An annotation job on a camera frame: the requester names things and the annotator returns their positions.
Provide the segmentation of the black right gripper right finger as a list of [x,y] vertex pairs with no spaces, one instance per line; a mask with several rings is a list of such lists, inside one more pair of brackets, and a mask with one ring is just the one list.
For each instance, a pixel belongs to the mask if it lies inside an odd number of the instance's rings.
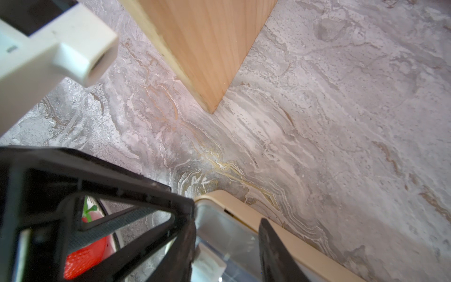
[[267,219],[261,219],[258,242],[264,282],[309,282]]

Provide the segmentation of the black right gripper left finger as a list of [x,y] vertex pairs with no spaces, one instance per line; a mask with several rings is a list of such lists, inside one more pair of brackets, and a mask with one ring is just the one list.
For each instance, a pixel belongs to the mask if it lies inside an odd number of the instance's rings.
[[196,225],[191,219],[178,232],[175,241],[147,282],[190,282],[196,241]]

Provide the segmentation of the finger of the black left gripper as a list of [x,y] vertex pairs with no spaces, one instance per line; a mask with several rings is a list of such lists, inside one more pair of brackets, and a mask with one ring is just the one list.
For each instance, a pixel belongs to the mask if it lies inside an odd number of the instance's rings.
[[103,200],[117,229],[156,211],[170,219],[77,277],[121,282],[194,219],[194,202],[97,157],[68,148],[1,148],[1,280],[62,282],[66,257],[84,246],[86,196]]

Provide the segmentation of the cream plastic wrap dispenser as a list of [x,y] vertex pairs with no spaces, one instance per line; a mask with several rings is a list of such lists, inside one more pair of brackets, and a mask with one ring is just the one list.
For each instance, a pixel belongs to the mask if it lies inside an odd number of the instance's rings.
[[[258,227],[262,214],[224,190],[195,200],[193,282],[260,282]],[[361,278],[320,251],[270,223],[297,266],[312,282],[360,282]]]

